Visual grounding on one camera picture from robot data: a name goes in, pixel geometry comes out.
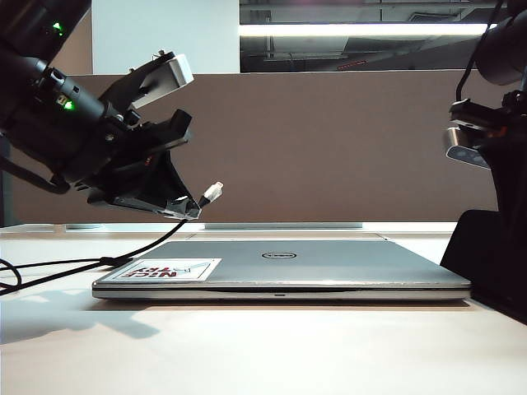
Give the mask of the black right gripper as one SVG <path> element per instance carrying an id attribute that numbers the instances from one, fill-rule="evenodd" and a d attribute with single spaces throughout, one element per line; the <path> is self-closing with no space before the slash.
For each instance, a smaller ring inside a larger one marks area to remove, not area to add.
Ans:
<path id="1" fill-rule="evenodd" d="M 490 141 L 526 133 L 526 91 L 503 95 L 500 108 L 478 105 L 474 145 L 489 165 L 502 215 L 526 214 L 526 141 Z"/>

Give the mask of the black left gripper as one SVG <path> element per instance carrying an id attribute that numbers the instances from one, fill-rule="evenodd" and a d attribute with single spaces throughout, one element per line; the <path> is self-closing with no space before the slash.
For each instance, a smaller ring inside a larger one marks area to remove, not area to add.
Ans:
<path id="1" fill-rule="evenodd" d="M 53 191 L 87 190 L 93 206 L 148 211 L 195 220 L 201 207 L 180 178 L 170 149 L 189 140 L 191 116 L 181 109 L 161 123 L 136 123 L 138 114 L 115 112 L 111 104 L 66 100 L 58 130 L 67 156 L 53 162 Z"/>

